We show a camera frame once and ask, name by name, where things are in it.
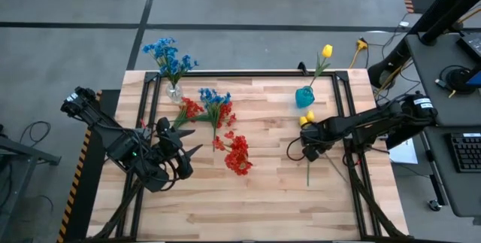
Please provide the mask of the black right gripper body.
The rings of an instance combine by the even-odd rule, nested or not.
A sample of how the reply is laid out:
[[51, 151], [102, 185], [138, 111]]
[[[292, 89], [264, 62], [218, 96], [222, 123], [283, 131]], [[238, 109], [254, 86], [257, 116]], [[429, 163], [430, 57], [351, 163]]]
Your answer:
[[307, 122], [300, 131], [302, 153], [309, 162], [317, 160], [324, 152], [332, 149], [336, 138], [325, 131], [322, 124]]

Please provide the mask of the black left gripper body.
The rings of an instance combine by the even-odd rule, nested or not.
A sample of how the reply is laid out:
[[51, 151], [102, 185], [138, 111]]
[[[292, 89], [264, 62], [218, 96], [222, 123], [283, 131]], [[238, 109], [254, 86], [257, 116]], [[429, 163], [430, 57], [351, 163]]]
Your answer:
[[193, 173], [193, 168], [190, 161], [183, 157], [183, 143], [180, 139], [174, 138], [170, 134], [170, 130], [175, 129], [170, 125], [166, 117], [162, 117], [157, 121], [156, 134], [159, 138], [159, 146], [164, 158], [175, 159], [178, 167], [176, 172], [179, 179], [184, 180], [189, 178]]

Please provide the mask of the black metal frame post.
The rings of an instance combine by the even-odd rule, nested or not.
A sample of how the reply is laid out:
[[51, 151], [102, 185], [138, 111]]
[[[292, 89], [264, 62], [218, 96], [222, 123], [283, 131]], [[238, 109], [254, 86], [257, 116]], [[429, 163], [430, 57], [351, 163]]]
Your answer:
[[199, 89], [231, 93], [233, 130], [247, 139], [253, 167], [237, 175], [212, 145], [208, 123], [187, 123], [186, 149], [194, 149], [192, 176], [166, 192], [145, 192], [141, 241], [314, 241], [357, 239], [373, 232], [366, 202], [352, 194], [342, 142], [313, 163], [298, 139], [303, 111], [295, 91], [312, 85], [317, 120], [375, 106], [366, 71], [330, 71], [311, 78], [300, 71], [196, 72], [182, 78], [185, 95]]

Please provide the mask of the clear glass vase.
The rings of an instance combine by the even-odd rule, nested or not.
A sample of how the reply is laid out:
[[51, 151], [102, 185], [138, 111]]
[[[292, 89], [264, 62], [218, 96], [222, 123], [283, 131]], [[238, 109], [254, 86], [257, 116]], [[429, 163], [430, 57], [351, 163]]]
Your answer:
[[168, 83], [166, 93], [173, 103], [180, 104], [182, 102], [183, 90], [179, 84]]

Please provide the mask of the black desk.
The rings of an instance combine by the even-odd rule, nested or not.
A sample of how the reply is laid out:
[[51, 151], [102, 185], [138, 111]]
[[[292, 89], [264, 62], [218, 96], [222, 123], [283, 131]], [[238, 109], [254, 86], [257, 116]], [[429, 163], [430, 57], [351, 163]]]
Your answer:
[[453, 213], [457, 217], [481, 217], [481, 172], [458, 173], [446, 142], [446, 135], [451, 133], [481, 134], [481, 126], [429, 126], [424, 133]]
[[418, 35], [408, 35], [405, 43], [425, 93], [438, 111], [437, 123], [441, 126], [481, 126], [481, 93], [469, 95], [450, 92], [435, 81], [456, 65], [473, 68], [475, 62], [456, 44], [459, 35], [441, 35], [435, 44], [425, 45]]

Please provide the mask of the red artificial flower bunch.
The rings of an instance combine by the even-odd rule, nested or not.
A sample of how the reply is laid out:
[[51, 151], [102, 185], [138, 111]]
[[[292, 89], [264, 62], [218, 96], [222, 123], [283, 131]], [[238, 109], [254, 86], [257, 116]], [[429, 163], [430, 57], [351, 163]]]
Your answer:
[[218, 135], [212, 141], [213, 147], [225, 151], [224, 163], [236, 175], [247, 175], [253, 164], [249, 161], [249, 145], [243, 135], [235, 135], [233, 131], [224, 134], [223, 141]]
[[232, 112], [232, 102], [208, 103], [205, 105], [206, 116], [214, 129], [223, 125], [232, 126], [236, 121], [236, 114]]
[[204, 109], [193, 100], [183, 97], [181, 99], [180, 112], [174, 120], [173, 127], [179, 129], [185, 123], [194, 123], [197, 117], [204, 113]]

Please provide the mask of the yellow extension plug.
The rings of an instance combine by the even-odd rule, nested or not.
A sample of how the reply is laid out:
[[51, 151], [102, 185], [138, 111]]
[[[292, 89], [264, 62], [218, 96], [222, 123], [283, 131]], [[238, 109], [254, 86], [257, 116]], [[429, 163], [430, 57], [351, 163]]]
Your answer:
[[356, 42], [356, 51], [354, 52], [351, 63], [349, 64], [349, 68], [354, 67], [358, 54], [362, 50], [366, 50], [366, 49], [368, 49], [368, 43], [366, 42], [366, 40], [363, 39], [363, 38], [358, 39], [357, 42]]

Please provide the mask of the black laptop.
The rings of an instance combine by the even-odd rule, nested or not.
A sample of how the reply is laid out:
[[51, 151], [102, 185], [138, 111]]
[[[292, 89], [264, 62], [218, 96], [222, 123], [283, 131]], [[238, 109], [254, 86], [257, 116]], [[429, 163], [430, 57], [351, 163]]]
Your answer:
[[461, 36], [456, 44], [475, 62], [481, 63], [481, 33]]

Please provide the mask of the yellow artificial tulip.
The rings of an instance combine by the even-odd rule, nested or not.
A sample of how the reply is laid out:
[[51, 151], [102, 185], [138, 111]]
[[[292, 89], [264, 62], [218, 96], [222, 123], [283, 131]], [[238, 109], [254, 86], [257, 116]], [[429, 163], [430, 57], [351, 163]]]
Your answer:
[[[306, 117], [299, 118], [299, 125], [303, 129], [309, 123]], [[307, 172], [306, 172], [306, 185], [310, 186], [310, 164], [307, 162]]]
[[314, 72], [314, 76], [312, 81], [310, 82], [310, 87], [313, 85], [314, 81], [318, 78], [318, 76], [321, 75], [321, 73], [324, 72], [324, 70], [327, 69], [327, 67], [330, 66], [329, 63], [327, 63], [327, 59], [332, 56], [333, 53], [333, 47], [330, 44], [326, 44], [321, 53], [317, 53], [316, 55], [316, 70]]
[[[306, 115], [306, 119], [309, 123], [313, 123], [315, 120], [315, 116], [312, 110], [309, 110]], [[339, 168], [334, 164], [332, 159], [328, 156], [327, 153], [324, 153], [325, 158], [330, 162], [331, 166], [334, 168], [334, 170], [338, 173], [338, 175], [343, 179], [345, 183], [348, 183], [347, 179], [343, 176], [343, 174], [340, 172]]]

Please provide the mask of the black plate with hazard stripes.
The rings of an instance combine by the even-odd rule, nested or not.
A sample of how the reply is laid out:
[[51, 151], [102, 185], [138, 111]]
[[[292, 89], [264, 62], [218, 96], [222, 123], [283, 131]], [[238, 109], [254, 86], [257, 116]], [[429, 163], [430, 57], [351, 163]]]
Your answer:
[[100, 136], [86, 128], [68, 188], [56, 243], [69, 243], [85, 238], [95, 204], [105, 153]]

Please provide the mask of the white paper sheet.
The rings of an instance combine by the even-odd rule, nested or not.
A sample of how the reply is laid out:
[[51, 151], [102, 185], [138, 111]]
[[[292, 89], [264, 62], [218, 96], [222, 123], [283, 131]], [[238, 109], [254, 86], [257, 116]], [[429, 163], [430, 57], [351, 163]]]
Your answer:
[[389, 149], [389, 158], [393, 163], [417, 164], [417, 156], [413, 140], [410, 138], [401, 144]]

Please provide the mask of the black tower fan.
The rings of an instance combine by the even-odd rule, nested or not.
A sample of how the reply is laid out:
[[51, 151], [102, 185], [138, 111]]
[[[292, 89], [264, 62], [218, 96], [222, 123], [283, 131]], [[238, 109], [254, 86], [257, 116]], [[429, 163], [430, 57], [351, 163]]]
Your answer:
[[429, 44], [467, 13], [479, 0], [435, 0], [413, 25], [408, 35], [423, 32], [420, 41]]

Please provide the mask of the black keyboard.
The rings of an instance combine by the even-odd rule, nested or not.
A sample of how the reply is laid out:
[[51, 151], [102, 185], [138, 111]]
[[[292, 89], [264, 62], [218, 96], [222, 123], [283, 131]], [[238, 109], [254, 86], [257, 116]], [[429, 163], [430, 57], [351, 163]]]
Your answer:
[[459, 173], [481, 173], [481, 132], [451, 133], [448, 145]]

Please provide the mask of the grey metal stand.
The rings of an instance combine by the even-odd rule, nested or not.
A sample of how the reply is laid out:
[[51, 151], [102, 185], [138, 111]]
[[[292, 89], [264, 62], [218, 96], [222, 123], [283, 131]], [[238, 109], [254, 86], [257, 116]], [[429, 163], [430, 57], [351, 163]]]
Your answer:
[[47, 126], [46, 134], [39, 140], [31, 136], [35, 124], [27, 126], [20, 139], [29, 134], [33, 145], [25, 145], [14, 141], [4, 134], [4, 126], [0, 124], [0, 243], [4, 240], [13, 214], [19, 201], [24, 196], [36, 166], [48, 163], [57, 166], [61, 157], [46, 153], [35, 148], [50, 132]]

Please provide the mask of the black desk leg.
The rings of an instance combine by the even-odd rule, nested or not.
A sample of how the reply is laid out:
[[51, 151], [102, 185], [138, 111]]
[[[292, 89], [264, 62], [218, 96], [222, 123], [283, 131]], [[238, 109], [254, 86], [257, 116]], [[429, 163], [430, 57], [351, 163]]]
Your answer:
[[387, 77], [410, 59], [410, 51], [405, 40], [401, 40], [389, 55], [368, 69], [371, 85], [380, 88]]

